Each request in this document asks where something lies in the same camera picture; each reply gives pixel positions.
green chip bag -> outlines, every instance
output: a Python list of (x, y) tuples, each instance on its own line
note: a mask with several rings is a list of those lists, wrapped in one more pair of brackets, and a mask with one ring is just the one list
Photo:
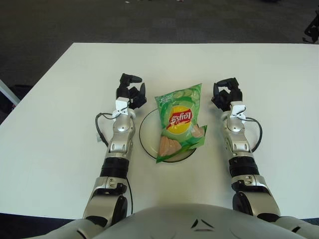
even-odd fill
[(198, 84), (155, 97), (162, 126), (156, 163), (204, 144), (207, 126), (197, 126), (200, 90)]

